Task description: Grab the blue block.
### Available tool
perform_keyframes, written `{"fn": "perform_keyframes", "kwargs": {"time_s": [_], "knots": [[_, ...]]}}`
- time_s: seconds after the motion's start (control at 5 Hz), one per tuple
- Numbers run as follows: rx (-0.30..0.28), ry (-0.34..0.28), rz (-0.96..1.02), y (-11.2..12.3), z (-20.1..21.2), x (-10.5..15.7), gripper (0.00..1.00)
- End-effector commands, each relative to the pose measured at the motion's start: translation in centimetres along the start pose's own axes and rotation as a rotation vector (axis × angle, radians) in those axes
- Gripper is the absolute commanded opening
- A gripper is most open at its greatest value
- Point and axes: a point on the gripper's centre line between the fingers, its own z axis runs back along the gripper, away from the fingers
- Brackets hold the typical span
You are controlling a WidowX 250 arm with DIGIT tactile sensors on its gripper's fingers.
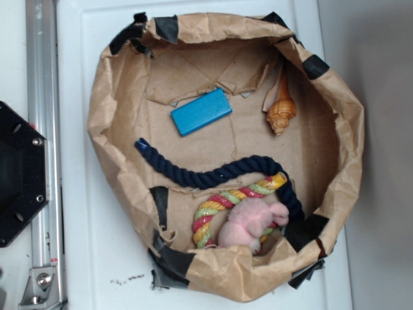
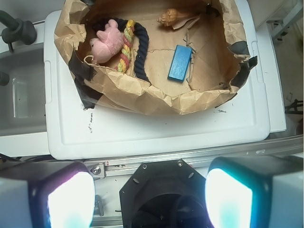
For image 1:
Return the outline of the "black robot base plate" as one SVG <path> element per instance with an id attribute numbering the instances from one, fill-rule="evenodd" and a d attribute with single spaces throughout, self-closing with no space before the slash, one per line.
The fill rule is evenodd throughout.
<path id="1" fill-rule="evenodd" d="M 1 247 L 8 247 L 48 202 L 46 140 L 1 102 Z"/>

